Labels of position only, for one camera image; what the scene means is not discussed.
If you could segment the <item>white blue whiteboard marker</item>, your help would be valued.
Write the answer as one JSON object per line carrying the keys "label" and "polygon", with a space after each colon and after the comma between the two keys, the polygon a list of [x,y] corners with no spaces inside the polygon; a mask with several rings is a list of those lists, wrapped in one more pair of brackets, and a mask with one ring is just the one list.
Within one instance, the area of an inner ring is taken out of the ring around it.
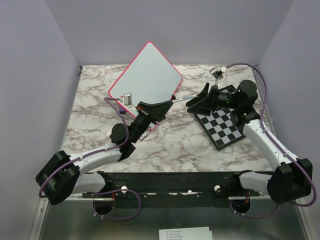
{"label": "white blue whiteboard marker", "polygon": [[178,103],[178,102],[183,102],[183,101],[189,101],[189,100],[192,100],[194,98],[198,97],[197,94],[193,94],[193,95],[189,95],[189,96],[185,96],[185,97],[181,97],[181,98],[175,98],[175,99],[172,99],[171,101],[173,103]]}

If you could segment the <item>pink framed whiteboard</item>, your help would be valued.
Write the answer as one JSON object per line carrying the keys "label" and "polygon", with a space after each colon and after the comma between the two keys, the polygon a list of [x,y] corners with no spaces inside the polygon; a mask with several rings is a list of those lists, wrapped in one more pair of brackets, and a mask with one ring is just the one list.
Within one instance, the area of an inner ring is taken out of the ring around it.
{"label": "pink framed whiteboard", "polygon": [[180,72],[148,41],[111,85],[108,95],[118,99],[131,94],[132,107],[125,106],[123,100],[117,103],[135,118],[139,102],[156,104],[170,100],[182,79]]}

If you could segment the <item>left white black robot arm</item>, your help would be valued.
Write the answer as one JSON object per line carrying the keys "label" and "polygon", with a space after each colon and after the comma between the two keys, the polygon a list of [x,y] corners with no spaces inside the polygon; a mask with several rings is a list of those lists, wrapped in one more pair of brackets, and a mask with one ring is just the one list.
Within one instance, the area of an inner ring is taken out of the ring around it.
{"label": "left white black robot arm", "polygon": [[52,205],[63,202],[70,195],[78,193],[82,175],[101,166],[127,159],[134,151],[134,144],[141,138],[150,124],[157,124],[165,119],[173,100],[160,103],[139,102],[138,115],[131,124],[124,118],[112,127],[110,142],[95,149],[67,154],[56,152],[39,171],[35,181],[40,189],[40,198],[46,198]]}

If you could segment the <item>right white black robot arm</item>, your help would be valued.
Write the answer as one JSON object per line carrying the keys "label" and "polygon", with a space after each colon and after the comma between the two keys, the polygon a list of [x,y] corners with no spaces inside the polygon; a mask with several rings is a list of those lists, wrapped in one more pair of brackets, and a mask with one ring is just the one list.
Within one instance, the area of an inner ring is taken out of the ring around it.
{"label": "right white black robot arm", "polygon": [[282,205],[311,194],[313,165],[285,149],[284,145],[266,128],[253,105],[258,98],[257,86],[243,80],[233,93],[205,84],[195,98],[186,103],[187,112],[209,116],[217,109],[232,109],[231,121],[251,140],[272,168],[271,175],[244,171],[230,183],[230,191],[241,196],[247,190],[268,194],[274,203]]}

